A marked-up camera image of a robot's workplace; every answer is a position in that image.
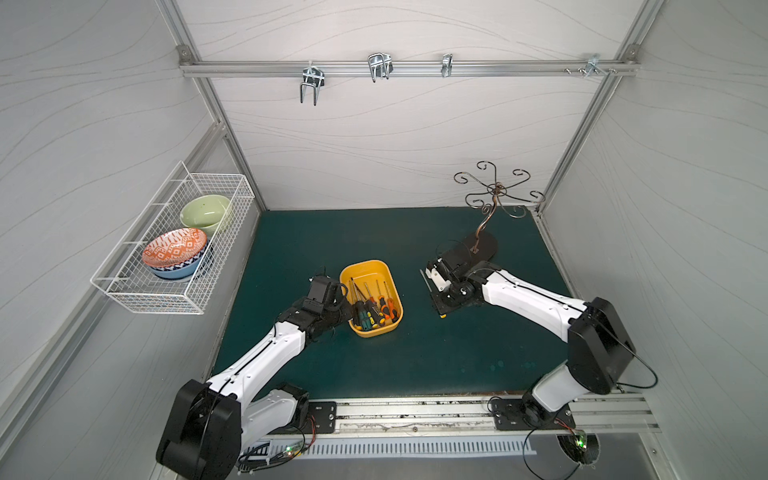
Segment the black yellow handle screwdriver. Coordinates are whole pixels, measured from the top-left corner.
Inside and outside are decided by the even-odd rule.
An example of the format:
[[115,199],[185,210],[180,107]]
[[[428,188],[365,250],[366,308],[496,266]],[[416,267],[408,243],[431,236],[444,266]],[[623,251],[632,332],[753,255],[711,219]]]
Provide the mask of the black yellow handle screwdriver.
[[356,285],[353,280],[350,280],[350,291],[353,296],[353,309],[355,312],[355,324],[359,327],[361,331],[367,331],[368,330],[368,323],[367,323],[367,316],[365,313],[365,307],[364,304],[360,301],[359,295],[356,290]]

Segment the yellow plastic storage box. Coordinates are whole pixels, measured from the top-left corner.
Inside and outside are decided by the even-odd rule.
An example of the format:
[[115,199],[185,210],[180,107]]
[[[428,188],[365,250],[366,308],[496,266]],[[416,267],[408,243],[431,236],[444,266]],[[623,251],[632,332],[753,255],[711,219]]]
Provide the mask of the yellow plastic storage box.
[[371,331],[361,331],[359,329],[359,327],[355,324],[355,312],[353,309],[353,317],[348,322],[348,324],[350,328],[359,337],[372,338],[372,337],[380,336],[395,330],[400,325],[404,316],[402,302],[398,295],[397,288],[394,285],[394,278],[391,274],[391,271],[383,261],[367,260],[367,261],[348,265],[342,270],[339,280],[347,289],[347,299],[351,304],[352,308],[353,308],[354,300],[353,300],[352,293],[350,291],[350,280],[353,280],[357,284],[357,286],[363,292],[363,295],[365,297],[373,298],[379,310],[380,310],[379,302],[378,302],[379,293],[377,291],[376,281],[379,281],[381,292],[385,296],[385,298],[386,298],[386,293],[384,288],[384,281],[387,281],[391,295],[394,298],[394,301],[396,302],[397,309],[400,315],[399,320],[396,323],[389,323],[389,322],[384,323],[384,325],[381,328],[374,329]]

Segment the black yellow dotted screwdriver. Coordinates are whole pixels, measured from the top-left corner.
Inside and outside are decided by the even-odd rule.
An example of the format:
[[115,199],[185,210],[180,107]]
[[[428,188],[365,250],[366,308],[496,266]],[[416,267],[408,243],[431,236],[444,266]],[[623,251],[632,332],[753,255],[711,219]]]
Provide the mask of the black yellow dotted screwdriver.
[[368,297],[366,297],[366,298],[368,299],[368,301],[370,302],[370,304],[371,304],[371,306],[373,307],[373,310],[374,310],[373,316],[374,316],[375,324],[374,324],[374,327],[373,327],[372,330],[381,328],[384,325],[384,317],[382,316],[382,314],[381,314],[378,306],[374,302],[373,298],[368,298]]

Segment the orange black grip screwdriver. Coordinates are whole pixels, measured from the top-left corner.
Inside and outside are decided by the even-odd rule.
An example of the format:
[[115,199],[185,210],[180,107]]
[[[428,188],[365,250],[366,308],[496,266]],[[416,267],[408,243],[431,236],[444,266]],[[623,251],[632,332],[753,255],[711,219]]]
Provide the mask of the orange black grip screwdriver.
[[391,295],[391,292],[390,292],[389,285],[388,285],[387,281],[384,281],[384,288],[385,288],[385,293],[386,293],[387,306],[388,306],[388,308],[390,310],[390,314],[391,314],[391,321],[392,321],[392,323],[396,323],[399,320],[400,315],[399,315],[399,311],[397,309],[396,302],[394,301],[394,298]]

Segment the green handle screwdriver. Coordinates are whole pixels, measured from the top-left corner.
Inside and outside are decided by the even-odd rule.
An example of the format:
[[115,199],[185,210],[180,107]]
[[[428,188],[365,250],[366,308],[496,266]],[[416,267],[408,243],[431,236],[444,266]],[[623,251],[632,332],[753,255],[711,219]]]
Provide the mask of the green handle screwdriver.
[[353,289],[358,297],[358,307],[360,310],[360,323],[364,331],[371,331],[374,327],[374,310],[368,299],[363,295],[355,282],[352,282]]

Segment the yellow handle small screwdriver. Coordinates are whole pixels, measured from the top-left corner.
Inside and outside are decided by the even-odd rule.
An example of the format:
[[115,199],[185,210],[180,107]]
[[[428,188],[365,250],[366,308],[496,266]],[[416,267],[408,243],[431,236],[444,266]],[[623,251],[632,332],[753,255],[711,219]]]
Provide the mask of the yellow handle small screwdriver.
[[442,310],[442,304],[440,303],[440,297],[439,297],[438,293],[433,289],[432,283],[427,278],[425,270],[420,270],[420,274],[421,274],[421,276],[422,276],[422,278],[424,280],[424,283],[426,284],[427,289],[429,291],[429,295],[430,295],[430,299],[431,299],[431,303],[433,305],[433,308],[437,312],[438,316],[441,319],[444,319],[447,316],[447,314],[444,313],[443,310]]

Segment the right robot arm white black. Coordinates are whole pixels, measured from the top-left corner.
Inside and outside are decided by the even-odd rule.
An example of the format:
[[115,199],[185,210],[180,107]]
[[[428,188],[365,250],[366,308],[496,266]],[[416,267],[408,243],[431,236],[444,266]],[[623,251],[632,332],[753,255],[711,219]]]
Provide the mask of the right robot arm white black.
[[566,297],[522,280],[461,244],[421,272],[441,315],[465,305],[509,310],[554,334],[567,359],[524,394],[521,413],[532,425],[549,421],[587,393],[606,395],[619,383],[635,349],[614,306]]

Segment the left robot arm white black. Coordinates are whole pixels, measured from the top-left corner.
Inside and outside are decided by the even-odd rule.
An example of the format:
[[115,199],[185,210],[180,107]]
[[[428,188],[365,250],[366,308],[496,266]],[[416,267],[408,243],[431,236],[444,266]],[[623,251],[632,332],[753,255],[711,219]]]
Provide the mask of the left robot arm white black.
[[247,353],[205,381],[191,379],[176,393],[155,454],[158,464],[185,479],[225,479],[282,466],[304,452],[299,442],[268,455],[266,436],[302,431],[310,409],[306,390],[283,383],[258,392],[290,360],[325,332],[353,317],[347,287],[326,275],[283,311]]

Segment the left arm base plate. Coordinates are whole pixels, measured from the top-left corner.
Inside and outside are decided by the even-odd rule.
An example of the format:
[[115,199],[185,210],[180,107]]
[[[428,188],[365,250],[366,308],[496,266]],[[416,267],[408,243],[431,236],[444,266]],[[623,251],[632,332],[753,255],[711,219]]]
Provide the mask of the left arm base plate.
[[307,435],[312,432],[317,435],[333,434],[336,430],[337,415],[336,401],[310,401],[301,430]]

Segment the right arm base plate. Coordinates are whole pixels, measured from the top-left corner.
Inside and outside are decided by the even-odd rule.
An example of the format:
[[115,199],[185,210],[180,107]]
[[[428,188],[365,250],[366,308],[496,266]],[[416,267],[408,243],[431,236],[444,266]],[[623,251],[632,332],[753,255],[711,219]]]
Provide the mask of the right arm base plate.
[[486,408],[499,431],[576,429],[566,407],[550,412],[534,400],[493,396],[486,402]]

